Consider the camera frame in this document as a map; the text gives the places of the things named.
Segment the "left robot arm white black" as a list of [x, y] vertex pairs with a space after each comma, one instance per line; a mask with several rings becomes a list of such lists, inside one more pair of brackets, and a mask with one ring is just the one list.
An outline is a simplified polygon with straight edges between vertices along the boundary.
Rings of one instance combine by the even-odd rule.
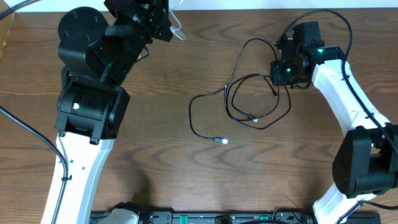
[[64, 63], [57, 101], [57, 156], [43, 223], [88, 223], [104, 163], [129, 103], [122, 84], [154, 39], [172, 39], [167, 1], [112, 1], [109, 24], [92, 7], [58, 25]]

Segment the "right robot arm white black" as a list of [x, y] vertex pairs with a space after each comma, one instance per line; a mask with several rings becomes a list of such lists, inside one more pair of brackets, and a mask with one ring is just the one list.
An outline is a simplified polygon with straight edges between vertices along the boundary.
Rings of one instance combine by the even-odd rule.
[[344, 223], [362, 204], [397, 188], [397, 126], [371, 103], [351, 72], [347, 54], [326, 46], [318, 22], [291, 23], [275, 46], [275, 86], [313, 85], [327, 100], [344, 140], [332, 165], [333, 184], [312, 204], [314, 223]]

